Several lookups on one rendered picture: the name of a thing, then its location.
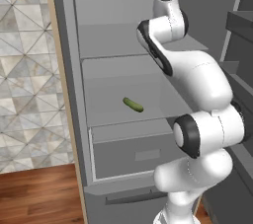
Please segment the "green cucumber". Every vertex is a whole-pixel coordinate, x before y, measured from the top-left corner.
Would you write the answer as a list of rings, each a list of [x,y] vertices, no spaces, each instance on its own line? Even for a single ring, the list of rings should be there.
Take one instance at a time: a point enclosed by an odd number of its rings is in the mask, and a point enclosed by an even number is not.
[[[124,97],[123,98],[123,102],[125,105],[127,105],[128,107],[130,107],[131,109],[133,109],[136,112],[143,112],[143,106],[132,101],[131,99]]]

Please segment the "grey fridge crisper drawer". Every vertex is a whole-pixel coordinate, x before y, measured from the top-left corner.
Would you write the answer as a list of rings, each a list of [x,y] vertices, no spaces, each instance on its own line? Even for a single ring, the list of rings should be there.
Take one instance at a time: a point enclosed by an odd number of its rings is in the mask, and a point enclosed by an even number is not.
[[[93,127],[96,178],[149,172],[184,157],[174,139],[174,120],[168,117]]]

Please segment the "grey fridge shelf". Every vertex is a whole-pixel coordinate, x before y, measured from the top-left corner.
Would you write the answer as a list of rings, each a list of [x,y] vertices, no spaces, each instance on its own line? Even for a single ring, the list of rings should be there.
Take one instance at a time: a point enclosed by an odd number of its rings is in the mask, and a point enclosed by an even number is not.
[[[90,126],[151,120],[191,111],[149,55],[86,59],[82,67]],[[124,97],[142,105],[143,112],[125,105]]]

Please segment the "grey open fridge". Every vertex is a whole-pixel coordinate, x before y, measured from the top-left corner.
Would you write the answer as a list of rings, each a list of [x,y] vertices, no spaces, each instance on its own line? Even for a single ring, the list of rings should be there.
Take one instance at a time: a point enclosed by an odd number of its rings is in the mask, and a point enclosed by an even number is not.
[[[153,2],[55,0],[88,224],[153,224],[168,200],[167,194],[166,197],[141,202],[105,204],[106,198],[163,192],[157,189],[153,178],[155,169],[163,164],[149,172],[96,178],[92,128],[98,126],[88,124],[83,81],[82,64],[86,59],[151,56],[139,43],[136,30],[140,22],[153,18]],[[166,42],[164,48],[203,51],[213,57],[224,73],[222,56],[230,37],[226,28],[227,13],[238,7],[238,0],[179,0],[179,6],[187,16],[188,31],[183,38]],[[176,79],[163,74],[190,107],[191,111],[184,114],[197,112],[199,109],[186,89]],[[246,132],[245,116],[237,105],[244,117]],[[184,114],[170,117],[176,120]]]

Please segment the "grey fridge door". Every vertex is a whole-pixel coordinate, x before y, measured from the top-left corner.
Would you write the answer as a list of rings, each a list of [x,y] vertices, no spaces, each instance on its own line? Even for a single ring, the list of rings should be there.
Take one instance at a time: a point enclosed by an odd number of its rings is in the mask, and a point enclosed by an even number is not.
[[[230,31],[221,67],[246,120],[246,140],[229,147],[231,175],[205,192],[203,205],[212,224],[253,224],[253,0],[238,0],[227,13]]]

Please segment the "beige cabinet side panel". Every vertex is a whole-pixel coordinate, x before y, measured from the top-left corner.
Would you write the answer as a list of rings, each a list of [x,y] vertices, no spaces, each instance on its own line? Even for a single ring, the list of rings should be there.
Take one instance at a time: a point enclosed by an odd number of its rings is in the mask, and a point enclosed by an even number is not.
[[[88,224],[85,197],[84,197],[84,191],[83,191],[83,185],[82,185],[82,177],[81,177],[81,172],[80,172],[80,167],[79,167],[78,151],[77,151],[76,140],[75,140],[75,131],[74,131],[73,120],[72,120],[71,104],[70,104],[69,95],[68,95],[66,71],[65,71],[65,66],[64,66],[62,45],[61,45],[60,33],[59,33],[59,27],[58,27],[58,21],[57,21],[55,0],[47,0],[47,5],[48,5],[50,19],[51,19],[51,26],[52,26],[52,32],[53,32],[53,38],[54,38],[54,44],[55,44],[55,52],[57,56],[58,70],[60,74],[69,135],[70,135],[71,146],[72,146],[72,151],[73,151],[75,174],[77,178],[79,196],[80,196],[81,207],[82,207],[82,215],[83,215],[84,224]]]

